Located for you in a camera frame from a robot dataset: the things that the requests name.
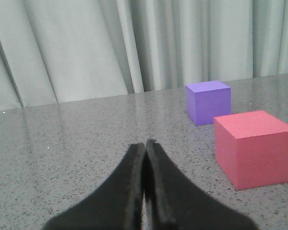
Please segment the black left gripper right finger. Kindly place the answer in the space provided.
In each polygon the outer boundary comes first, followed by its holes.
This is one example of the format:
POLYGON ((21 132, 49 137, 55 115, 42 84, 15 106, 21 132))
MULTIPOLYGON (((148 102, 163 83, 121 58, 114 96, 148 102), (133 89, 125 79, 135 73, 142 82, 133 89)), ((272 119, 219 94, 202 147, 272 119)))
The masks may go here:
POLYGON ((255 230, 249 217, 193 184, 155 140, 146 143, 144 192, 152 230, 255 230))

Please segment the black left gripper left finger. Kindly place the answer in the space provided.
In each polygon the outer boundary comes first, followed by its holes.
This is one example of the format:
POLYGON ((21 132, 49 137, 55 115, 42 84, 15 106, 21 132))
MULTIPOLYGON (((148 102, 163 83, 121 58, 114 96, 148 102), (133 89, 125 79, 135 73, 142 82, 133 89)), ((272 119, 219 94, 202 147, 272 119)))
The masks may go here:
POLYGON ((144 144, 131 144, 113 173, 91 195, 49 220, 46 230, 139 230, 144 144))

